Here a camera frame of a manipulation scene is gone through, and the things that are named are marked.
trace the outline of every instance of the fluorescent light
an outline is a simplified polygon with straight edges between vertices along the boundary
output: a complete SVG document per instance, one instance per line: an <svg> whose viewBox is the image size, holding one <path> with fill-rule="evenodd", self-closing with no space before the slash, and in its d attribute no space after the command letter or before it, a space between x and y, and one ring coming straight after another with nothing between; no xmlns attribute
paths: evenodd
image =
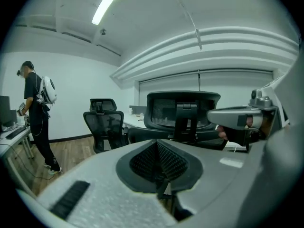
<svg viewBox="0 0 304 228"><path fill-rule="evenodd" d="M101 18L114 0L102 0L92 19L92 24L99 25Z"/></svg>

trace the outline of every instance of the wooden floor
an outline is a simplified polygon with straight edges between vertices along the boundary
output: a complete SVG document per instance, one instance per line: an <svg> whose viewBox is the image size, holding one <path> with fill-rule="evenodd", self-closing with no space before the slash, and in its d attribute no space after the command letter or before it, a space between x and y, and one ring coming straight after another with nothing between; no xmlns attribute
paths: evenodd
<svg viewBox="0 0 304 228"><path fill-rule="evenodd" d="M86 158L94 155L93 143L93 137L51 143L51 149L59 165L62 167L62 172L55 174L53 178L48 174L48 168L44 167L44 158L35 145L32 147L32 152L35 156L33 159L27 158L21 145L15 148L15 151L20 158L17 157L15 153L12 153L11 159L25 183L35 195L38 195L47 185L51 184L65 172L72 169ZM110 149L108 141L105 141L104 143L105 150ZM27 168L36 177L40 178L34 178L25 168Z"/></svg>

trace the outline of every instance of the black mesh office chair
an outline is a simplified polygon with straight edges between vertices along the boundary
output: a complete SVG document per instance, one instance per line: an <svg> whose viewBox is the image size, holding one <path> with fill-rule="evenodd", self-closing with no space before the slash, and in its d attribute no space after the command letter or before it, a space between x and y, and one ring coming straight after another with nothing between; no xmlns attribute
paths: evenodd
<svg viewBox="0 0 304 228"><path fill-rule="evenodd" d="M95 153L105 151L104 140L107 139L111 149L127 145L127 129L122 133L124 114L116 111L113 99L91 99L90 112L84 113L84 120L94 137Z"/></svg>
<svg viewBox="0 0 304 228"><path fill-rule="evenodd" d="M227 141L218 137L216 125L207 119L207 111L215 109L219 99L217 93L201 91L149 93L144 116L147 129L130 128L130 142L172 139L197 147L223 150Z"/></svg>

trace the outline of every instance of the baseboard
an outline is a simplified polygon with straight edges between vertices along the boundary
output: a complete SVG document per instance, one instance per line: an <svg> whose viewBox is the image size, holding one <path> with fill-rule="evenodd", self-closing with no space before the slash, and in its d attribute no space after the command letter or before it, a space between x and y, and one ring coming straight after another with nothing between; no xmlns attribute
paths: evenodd
<svg viewBox="0 0 304 228"><path fill-rule="evenodd" d="M88 137L92 137L92 134L86 134L86 135L81 135L81 136L75 136L75 137L70 137L70 138L63 138L63 139L51 139L49 140L50 143L57 143L57 142L64 142L64 141L70 141L70 140L75 140L75 139L84 139Z"/></svg>

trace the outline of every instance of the black pants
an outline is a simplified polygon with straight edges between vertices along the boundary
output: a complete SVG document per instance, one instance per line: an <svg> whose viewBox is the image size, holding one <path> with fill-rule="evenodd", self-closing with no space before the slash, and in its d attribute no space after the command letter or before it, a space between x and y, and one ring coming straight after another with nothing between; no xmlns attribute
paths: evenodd
<svg viewBox="0 0 304 228"><path fill-rule="evenodd" d="M51 170L58 171L60 167L54 157L48 141L48 122L43 122L42 125L34 125L30 127L35 144L45 159L45 163L51 166Z"/></svg>

